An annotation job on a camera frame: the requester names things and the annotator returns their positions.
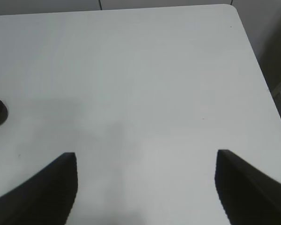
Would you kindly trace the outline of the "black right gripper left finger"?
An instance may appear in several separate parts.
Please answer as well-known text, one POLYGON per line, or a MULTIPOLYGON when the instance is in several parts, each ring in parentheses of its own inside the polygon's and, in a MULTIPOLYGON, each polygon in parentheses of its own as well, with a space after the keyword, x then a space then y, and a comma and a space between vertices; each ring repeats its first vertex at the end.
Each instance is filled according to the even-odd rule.
POLYGON ((77 191, 77 158, 66 152, 0 197, 0 225, 64 225, 77 191))

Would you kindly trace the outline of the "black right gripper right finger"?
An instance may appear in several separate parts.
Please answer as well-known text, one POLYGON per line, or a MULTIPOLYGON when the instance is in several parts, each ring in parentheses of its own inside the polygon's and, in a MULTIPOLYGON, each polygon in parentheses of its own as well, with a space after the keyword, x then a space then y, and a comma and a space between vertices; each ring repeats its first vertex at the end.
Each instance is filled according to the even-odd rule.
POLYGON ((230 150, 218 150, 215 187, 232 225, 281 225, 281 183, 230 150))

